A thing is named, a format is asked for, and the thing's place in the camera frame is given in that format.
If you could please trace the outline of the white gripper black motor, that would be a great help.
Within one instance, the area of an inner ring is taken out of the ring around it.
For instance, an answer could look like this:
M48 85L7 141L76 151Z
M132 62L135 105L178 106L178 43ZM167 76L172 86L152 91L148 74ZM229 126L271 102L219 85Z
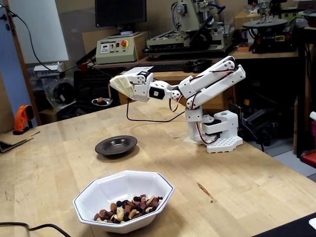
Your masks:
M149 88L154 81L154 74L147 71L124 75L124 84L131 84L133 87L134 101L148 102Z

